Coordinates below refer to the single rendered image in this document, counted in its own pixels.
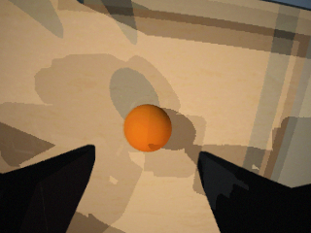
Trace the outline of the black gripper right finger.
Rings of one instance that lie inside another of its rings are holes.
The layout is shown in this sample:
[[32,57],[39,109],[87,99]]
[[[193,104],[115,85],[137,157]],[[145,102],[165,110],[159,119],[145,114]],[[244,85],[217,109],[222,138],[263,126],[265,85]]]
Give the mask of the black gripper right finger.
[[290,188],[206,151],[197,170],[221,233],[311,233],[311,183]]

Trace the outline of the low clear corner walls with blue edges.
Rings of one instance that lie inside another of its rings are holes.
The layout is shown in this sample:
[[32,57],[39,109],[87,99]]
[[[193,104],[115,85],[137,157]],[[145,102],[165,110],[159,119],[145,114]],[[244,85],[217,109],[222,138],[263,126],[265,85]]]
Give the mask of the low clear corner walls with blue edges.
[[[81,0],[207,17],[311,36],[311,11],[260,0]],[[311,183],[311,37],[291,116],[270,180],[292,187]]]

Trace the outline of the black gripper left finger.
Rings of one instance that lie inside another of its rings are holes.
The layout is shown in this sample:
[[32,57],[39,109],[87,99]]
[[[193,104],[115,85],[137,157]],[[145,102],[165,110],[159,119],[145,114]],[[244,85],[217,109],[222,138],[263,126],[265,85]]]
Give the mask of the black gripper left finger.
[[0,173],[0,233],[66,233],[91,177],[95,145]]

